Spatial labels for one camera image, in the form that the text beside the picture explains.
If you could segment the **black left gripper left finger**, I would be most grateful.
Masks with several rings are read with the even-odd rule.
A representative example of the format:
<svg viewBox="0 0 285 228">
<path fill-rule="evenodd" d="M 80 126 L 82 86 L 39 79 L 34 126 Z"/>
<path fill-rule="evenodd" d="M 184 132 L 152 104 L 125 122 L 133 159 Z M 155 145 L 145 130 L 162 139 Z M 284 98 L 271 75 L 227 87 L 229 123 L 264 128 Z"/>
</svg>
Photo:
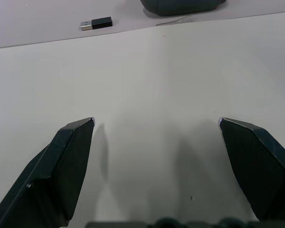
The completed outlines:
<svg viewBox="0 0 285 228">
<path fill-rule="evenodd" d="M 61 128 L 25 167 L 0 203 L 0 228 L 61 228 L 84 182 L 94 118 Z"/>
</svg>

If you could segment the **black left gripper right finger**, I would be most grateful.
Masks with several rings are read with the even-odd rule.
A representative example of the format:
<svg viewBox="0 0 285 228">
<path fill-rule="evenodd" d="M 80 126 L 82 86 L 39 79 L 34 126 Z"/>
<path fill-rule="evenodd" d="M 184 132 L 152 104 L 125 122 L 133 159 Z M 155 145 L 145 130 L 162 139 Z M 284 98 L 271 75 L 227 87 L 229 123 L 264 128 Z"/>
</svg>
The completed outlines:
<svg viewBox="0 0 285 228">
<path fill-rule="evenodd" d="M 259 220 L 285 220 L 285 148 L 264 128 L 221 118 L 236 180 Z"/>
</svg>

